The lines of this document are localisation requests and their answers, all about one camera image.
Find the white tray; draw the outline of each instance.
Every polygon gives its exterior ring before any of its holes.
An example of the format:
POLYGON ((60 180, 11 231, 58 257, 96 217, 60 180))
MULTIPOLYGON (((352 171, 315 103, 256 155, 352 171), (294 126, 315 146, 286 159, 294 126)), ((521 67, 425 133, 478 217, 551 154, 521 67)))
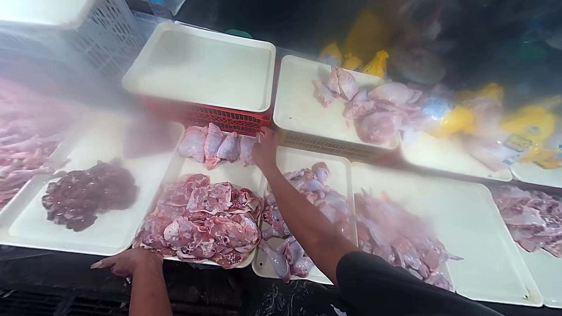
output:
MULTIPOLYGON (((366 146, 394 149, 400 142, 395 138, 382 145, 373 145, 359 139, 353 120, 343 117, 345 100, 338 98, 325 108, 314 97, 314 80, 326 82, 330 66, 295 56, 285 56, 281 61, 273 121, 285 130, 309 135, 337 139, 366 146)), ((357 80, 359 87, 367 91, 383 84, 377 76, 349 71, 357 80)))
POLYGON ((470 156, 460 138, 437 138, 426 132, 406 133, 400 149, 404 160, 416 166, 504 182, 513 179, 509 170, 493 172, 470 156))
POLYGON ((274 67, 271 43, 164 22, 122 84, 136 94, 263 112, 274 67))
MULTIPOLYGON (((252 190, 256 196, 260 196, 261 192, 265 190, 265 181, 262 179, 263 174, 261 173, 260 168, 256 165, 244 167, 240 159, 234 163, 223 160, 213 170, 207 170, 205 164, 202 164, 193 158, 180 157, 177 151, 174 154, 173 161, 166 174, 164 182, 172 183, 181 175, 189 173, 206 174, 211 177, 211 183, 230 182, 237 189, 248 188, 252 190)), ((254 250, 250 257, 248 257, 248 259, 246 259, 241 265, 237 266, 237 268, 245 268, 249 266, 253 261, 255 253, 256 252, 254 250)), ((166 257, 164 259, 180 261, 177 257, 166 257)), ((217 263, 210 260, 207 260, 202 264, 218 266, 217 263)))
POLYGON ((562 188, 562 168, 544 169, 532 162, 511 166, 513 176, 522 182, 562 188))
MULTIPOLYGON (((318 161, 323 161, 328 165, 330 170, 330 175, 326 182, 326 185, 330 188, 338 191, 342 195, 346 195, 349 200, 349 207, 352 214, 355 214, 355 208, 353 206, 353 192, 351 191, 351 164, 349 160, 325 154, 318 154, 316 152, 297 150, 287 147, 279 147, 277 149, 277 166, 282 173, 291 172, 295 170, 301 170, 303 168, 311 168, 318 161)), ((263 178, 264 187, 263 193, 265 193, 265 188, 267 187, 265 177, 263 178)), ((351 218, 351 236, 355 237, 354 243, 357 245, 357 230, 355 227, 355 221, 351 218)), ((280 238, 272 238, 268 241, 269 245, 276 248, 281 244, 282 240, 280 238)), ((275 273, 269 257, 262 250, 257 251, 256 260, 252 263, 253 271, 260 277, 264 278, 274 278, 278 279, 279 276, 275 273)), ((306 278, 300 278, 298 276, 291 276, 291 280, 306 279, 317 283, 329 284, 332 282, 328 277, 324 275, 314 266, 310 274, 306 278)))
MULTIPOLYGON (((90 115, 82 135, 65 140, 49 164, 58 170, 84 170, 97 160, 108 162, 123 154, 123 139, 130 119, 109 112, 90 115), (70 161, 62 168, 63 161, 70 161)), ((183 126, 170 123, 170 132, 179 142, 183 126)), ((111 210, 99 214, 96 222, 81 232, 47 220, 41 204, 47 184, 57 181, 51 175, 37 175, 20 191, 15 201, 0 212, 0 244, 48 250, 111 256, 127 249, 135 231, 149 211, 160 183, 168 169, 173 152, 139 159, 123 159, 139 187, 136 202, 127 210, 111 210)))
POLYGON ((447 262, 457 293, 479 301, 542 305, 538 287, 485 186, 358 162, 351 170, 354 192, 387 192, 408 211, 430 220, 446 249, 464 258, 447 262))

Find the raw meat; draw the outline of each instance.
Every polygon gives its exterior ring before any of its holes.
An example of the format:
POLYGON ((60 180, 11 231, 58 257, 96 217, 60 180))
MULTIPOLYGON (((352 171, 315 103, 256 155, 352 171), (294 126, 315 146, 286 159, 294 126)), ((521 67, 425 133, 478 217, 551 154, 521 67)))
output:
POLYGON ((348 119, 360 119, 367 113, 376 109, 375 101, 349 101, 343 110, 343 117, 348 119))
POLYGON ((209 123, 207 138, 205 139, 205 165, 207 170, 214 169, 220 162, 220 158, 216 156, 220 145, 223 143, 224 136, 223 132, 218 126, 213 123, 209 123))
POLYGON ((279 278, 281 278, 283 282, 289 283, 291 280, 291 274, 289 273, 290 267, 287 259, 276 250, 271 249, 269 244, 265 241, 261 241, 258 246, 268 255, 269 261, 273 265, 273 269, 279 278))
POLYGON ((312 84, 314 85, 314 96, 318 102, 322 103, 324 107, 330 106, 335 99, 331 91, 320 80, 315 80, 312 84))
POLYGON ((318 181, 324 184, 324 181, 328 179, 328 174, 330 173, 330 170, 328 169, 328 166, 326 165, 325 162, 320 161, 312 165, 312 172, 316 174, 316 176, 318 177, 318 181))
POLYGON ((408 213, 400 204, 374 198, 365 190, 355 194, 359 247, 386 262, 408 270, 426 283, 453 290, 441 273, 448 259, 462 260, 428 229, 421 218, 408 213))
POLYGON ((404 105, 416 102, 421 96, 420 90, 408 88, 399 82, 387 82, 375 88, 368 94, 369 100, 386 100, 395 105, 404 105))
POLYGON ((326 87, 333 92, 333 96, 336 98, 341 94, 338 81, 338 68, 335 66, 332 66, 332 72, 330 73, 330 77, 328 78, 328 84, 326 85, 326 87))
POLYGON ((203 163, 205 160, 205 140, 207 139, 207 130, 198 127, 188 127, 185 131, 182 142, 179 144, 178 152, 181 157, 193 157, 195 160, 203 163))
MULTIPOLYGON (((328 174, 327 164, 320 161, 312 166, 312 170, 302 169, 284 176, 294 188, 317 206, 346 238, 351 240, 351 212, 347 199, 324 184, 328 179, 328 174)), ((266 195, 265 201, 266 207, 261 214, 261 219, 270 227, 261 232, 264 245, 260 245, 260 249, 267 252, 275 271, 283 281, 289 282, 291 275, 306 278, 310 269, 314 267, 312 259, 306 255, 285 224, 274 196, 266 195), (271 238, 282 238, 284 241, 276 250, 272 250, 266 243, 271 238)))
POLYGON ((362 118, 356 125, 359 138, 371 144, 390 141, 400 129, 402 117, 392 112, 375 112, 362 118))
POLYGON ((367 101, 367 90, 359 89, 359 92, 353 97, 352 102, 365 102, 367 101))
POLYGON ((0 210, 38 173, 80 115, 61 100, 0 78, 0 210))
POLYGON ((134 183, 133 175, 120 166, 119 160, 98 160, 88 170, 74 170, 49 183, 42 204, 48 220, 80 232, 96 221, 99 210, 129 208, 137 197, 134 183))
POLYGON ((133 247, 235 268, 260 241, 256 220, 262 209, 261 200, 248 189, 237 190, 229 182, 210 184, 204 174, 184 175, 164 187, 133 247))
POLYGON ((223 133, 218 126, 209 123, 205 128, 189 127, 178 152, 181 157, 193 157, 198 162, 204 162, 207 170, 214 169, 221 160, 235 162, 238 158, 245 167, 253 165, 254 143, 255 138, 240 136, 236 132, 223 133))
POLYGON ((338 85, 342 94, 342 98, 345 100, 352 100, 355 94, 359 92, 359 87, 355 81, 355 77, 342 68, 337 68, 338 75, 338 85))
POLYGON ((230 162, 235 162, 240 158, 240 138, 238 133, 233 132, 224 139, 216 156, 230 162))
POLYGON ((252 137, 241 136, 240 139, 240 160, 244 163, 244 167, 253 165, 252 149, 256 139, 252 137))
POLYGON ((543 248, 562 258, 562 198, 512 186, 490 191, 514 241, 529 252, 543 248))

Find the chicken thigh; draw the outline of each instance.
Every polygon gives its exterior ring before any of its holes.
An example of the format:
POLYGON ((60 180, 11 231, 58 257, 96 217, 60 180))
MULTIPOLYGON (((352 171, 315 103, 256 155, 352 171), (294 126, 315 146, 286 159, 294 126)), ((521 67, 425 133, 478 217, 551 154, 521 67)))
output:
POLYGON ((209 123, 209 133, 205 139, 205 165, 207 170, 212 170, 220 162, 220 158, 217 157, 217 151, 223 142, 224 136, 223 132, 218 126, 213 123, 209 123))

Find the fingers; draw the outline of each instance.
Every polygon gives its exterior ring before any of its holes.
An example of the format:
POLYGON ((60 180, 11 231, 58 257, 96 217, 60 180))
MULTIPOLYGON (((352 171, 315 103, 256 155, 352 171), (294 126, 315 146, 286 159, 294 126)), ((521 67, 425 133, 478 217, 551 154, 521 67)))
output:
POLYGON ((102 259, 94 264, 92 264, 90 266, 90 269, 99 269, 99 268, 107 268, 107 267, 111 267, 112 265, 114 265, 117 262, 117 257, 119 255, 113 256, 113 257, 109 257, 109 258, 105 258, 102 259))

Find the white plastic crate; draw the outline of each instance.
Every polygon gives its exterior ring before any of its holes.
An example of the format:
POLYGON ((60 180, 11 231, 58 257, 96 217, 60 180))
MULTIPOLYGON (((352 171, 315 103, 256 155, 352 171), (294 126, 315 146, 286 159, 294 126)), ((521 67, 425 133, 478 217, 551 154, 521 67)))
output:
POLYGON ((0 76, 32 87, 111 91, 146 42, 125 0, 2 0, 0 11, 0 76))

